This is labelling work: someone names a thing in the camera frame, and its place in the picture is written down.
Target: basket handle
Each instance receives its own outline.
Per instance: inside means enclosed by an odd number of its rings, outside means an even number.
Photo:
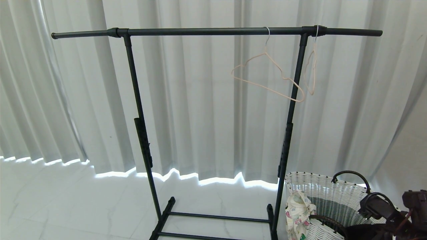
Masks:
[[[348,233],[347,233],[347,230],[345,229],[345,227],[341,223],[333,220],[332,218],[325,217],[322,215],[313,214],[313,215],[310,215],[310,219],[321,220],[322,225],[324,225],[325,222],[332,223],[336,227],[336,229],[339,228],[341,230],[341,232],[344,234],[344,239],[348,239]]]
[[[337,177],[338,177],[339,175],[341,175],[341,174],[344,174],[344,173],[352,173],[352,174],[358,175],[358,176],[363,180],[363,182],[364,182],[364,183],[365,183],[365,185],[366,185],[366,193],[367,193],[367,194],[371,193],[371,188],[370,188],[370,186],[369,186],[368,180],[366,180],[366,178],[365,178],[362,174],[360,174],[360,173],[358,173],[358,172],[355,172],[355,171],[346,170],[346,171],[338,172],[338,173],[336,173],[336,174],[333,176],[333,178],[332,178],[332,182],[333,182],[333,183],[336,183],[336,182],[337,182],[337,180],[338,180],[338,179],[337,179]]]

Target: white marble floor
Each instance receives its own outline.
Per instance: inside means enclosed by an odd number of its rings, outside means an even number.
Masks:
[[[2,240],[147,240],[157,224],[148,180],[135,172],[97,178],[80,162],[46,166],[3,159],[0,167]],[[275,202],[276,191],[241,180],[201,186],[197,178],[177,173],[163,180],[155,178],[162,211],[174,196],[174,211],[266,219],[267,204]],[[279,239],[286,239],[284,224],[281,218]],[[164,231],[270,239],[267,224],[188,217],[169,217]]]

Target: wall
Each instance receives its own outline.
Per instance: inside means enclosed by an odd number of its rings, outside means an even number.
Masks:
[[[372,181],[373,189],[386,194],[395,205],[403,208],[404,191],[427,189],[426,163],[427,87],[424,84],[419,99]]]

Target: black garment rack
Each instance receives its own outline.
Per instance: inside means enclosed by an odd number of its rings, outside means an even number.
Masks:
[[[302,64],[304,60],[305,48],[307,46],[307,40],[309,36],[319,37],[323,35],[354,35],[354,36],[381,36],[383,31],[381,30],[369,30],[369,29],[343,29],[343,28],[327,28],[325,26],[303,26],[303,27],[272,27],[269,30],[265,27],[253,27],[253,28],[176,28],[176,29],[127,29],[127,28],[110,28],[108,30],[101,31],[86,31],[86,32],[65,32],[65,33],[52,33],[53,39],[58,38],[79,38],[79,37],[97,37],[97,36],[110,36],[114,38],[123,38],[125,42],[126,52],[128,55],[129,68],[131,72],[132,84],[135,93],[136,105],[138,109],[138,116],[135,118],[136,130],[144,158],[145,169],[148,175],[148,181],[153,196],[154,207],[156,210],[158,223],[152,232],[150,240],[157,240],[160,236],[166,237],[178,237],[187,239],[202,239],[202,240],[237,240],[231,238],[221,237],[209,237],[209,236],[198,236],[188,234],[178,234],[163,232],[162,229],[166,223],[168,216],[182,216],[182,217],[199,217],[199,218],[210,218],[210,219],[222,219],[222,220],[236,220],[246,222],[258,222],[268,223],[270,229],[270,235],[272,240],[278,240],[277,237],[277,223],[280,211],[280,203],[282,201],[282,193],[284,187],[284,177],[286,172],[286,165],[288,162],[290,141],[292,136],[292,118],[295,110],[295,102],[290,101],[288,118],[286,123],[286,131],[283,141],[282,153],[280,163],[278,167],[278,178],[279,186],[277,191],[276,206],[273,212],[271,204],[267,205],[267,216],[268,219],[254,219],[245,217],[228,217],[208,214],[193,214],[193,213],[181,213],[172,211],[172,207],[175,204],[175,198],[171,197],[168,204],[161,213],[159,201],[157,198],[156,189],[154,186],[153,175],[151,168],[153,167],[153,161],[150,154],[147,130],[144,121],[144,114],[142,110],[141,97],[138,87],[137,74],[135,69],[135,63],[132,53],[131,36],[166,36],[166,35],[300,35],[299,52],[296,62],[295,77],[294,81],[299,84]],[[293,99],[296,99],[298,88],[293,86],[292,95]]]

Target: curtain fold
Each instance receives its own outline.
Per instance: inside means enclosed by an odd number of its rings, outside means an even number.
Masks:
[[[414,99],[414,79],[424,73],[420,64],[426,58],[424,1],[0,4],[2,154],[43,157],[46,162],[87,157],[96,173],[133,167],[145,172],[124,43],[108,37],[43,41],[50,32],[315,24],[383,30],[378,38],[317,38],[316,89],[311,96],[301,79],[307,97],[296,103],[287,171],[333,175],[345,169],[371,177],[408,99]],[[200,179],[233,178],[242,172],[246,181],[277,182],[289,100],[230,74],[262,53],[266,39],[132,37],[154,172],[166,174],[176,168],[182,175],[196,172]],[[304,64],[312,46],[310,38]],[[269,38],[268,52],[286,77],[295,74],[298,47],[299,36]],[[305,74],[310,86],[312,64],[313,59]],[[265,57],[235,74],[288,95],[292,90]]]

